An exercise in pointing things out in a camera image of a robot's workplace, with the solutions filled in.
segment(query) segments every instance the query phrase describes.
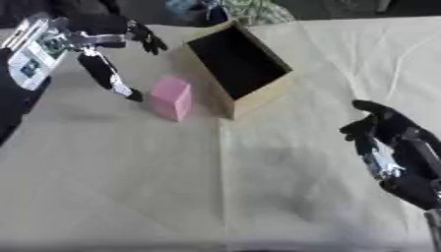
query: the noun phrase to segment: table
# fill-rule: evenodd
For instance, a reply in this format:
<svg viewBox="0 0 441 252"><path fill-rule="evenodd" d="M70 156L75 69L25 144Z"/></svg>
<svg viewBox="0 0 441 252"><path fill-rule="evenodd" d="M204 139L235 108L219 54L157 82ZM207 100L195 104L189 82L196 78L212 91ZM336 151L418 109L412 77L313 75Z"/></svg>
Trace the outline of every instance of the table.
<svg viewBox="0 0 441 252"><path fill-rule="evenodd" d="M430 251L422 212L382 191L338 130L355 98L441 136L440 18L251 29L295 71L286 95L219 119L209 77L179 47L198 29L153 26L173 50L104 50L130 86L193 83L182 123L98 87L69 57L0 152L0 246L155 251Z"/></svg>

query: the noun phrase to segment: open box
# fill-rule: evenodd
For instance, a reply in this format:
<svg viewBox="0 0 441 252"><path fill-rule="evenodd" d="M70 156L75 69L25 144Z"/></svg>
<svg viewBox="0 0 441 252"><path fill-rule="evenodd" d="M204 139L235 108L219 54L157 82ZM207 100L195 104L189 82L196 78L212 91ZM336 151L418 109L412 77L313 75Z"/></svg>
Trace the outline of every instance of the open box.
<svg viewBox="0 0 441 252"><path fill-rule="evenodd" d="M187 44L213 75L213 95L231 119L279 97L291 83L292 69L237 21L206 29Z"/></svg>

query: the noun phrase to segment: pink cube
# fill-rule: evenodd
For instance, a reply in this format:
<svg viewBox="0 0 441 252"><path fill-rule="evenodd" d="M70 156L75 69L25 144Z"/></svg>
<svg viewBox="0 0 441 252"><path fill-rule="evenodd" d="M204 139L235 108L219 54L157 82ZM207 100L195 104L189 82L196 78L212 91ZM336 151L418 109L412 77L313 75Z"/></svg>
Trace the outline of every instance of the pink cube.
<svg viewBox="0 0 441 252"><path fill-rule="evenodd" d="M164 77L152 89L151 100L156 114L180 122L191 108L191 85L172 76Z"/></svg>

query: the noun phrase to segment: white tablecloth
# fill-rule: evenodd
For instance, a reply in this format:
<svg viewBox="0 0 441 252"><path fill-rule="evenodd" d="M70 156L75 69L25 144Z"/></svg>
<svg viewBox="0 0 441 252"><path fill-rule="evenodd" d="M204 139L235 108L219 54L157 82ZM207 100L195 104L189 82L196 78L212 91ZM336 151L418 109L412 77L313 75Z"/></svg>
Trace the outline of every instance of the white tablecloth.
<svg viewBox="0 0 441 252"><path fill-rule="evenodd" d="M253 28L295 80L238 121L218 119L207 74L178 48L197 29L153 27L178 48L160 57L139 44L104 50L145 92L167 74L190 81L196 100L182 123L102 90L72 55L0 152L0 247L430 251L422 211L382 191L339 128L363 116L350 101L368 98L441 136L440 27Z"/></svg>

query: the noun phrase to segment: fingertip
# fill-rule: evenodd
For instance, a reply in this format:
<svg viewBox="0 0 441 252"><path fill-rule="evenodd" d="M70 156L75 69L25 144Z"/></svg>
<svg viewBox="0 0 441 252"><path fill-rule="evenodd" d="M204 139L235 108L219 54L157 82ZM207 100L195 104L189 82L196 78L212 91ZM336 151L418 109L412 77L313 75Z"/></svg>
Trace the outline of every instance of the fingertip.
<svg viewBox="0 0 441 252"><path fill-rule="evenodd" d="M385 109L385 106L370 100L356 99L352 102L353 107L358 110L367 111L371 113L380 113Z"/></svg>

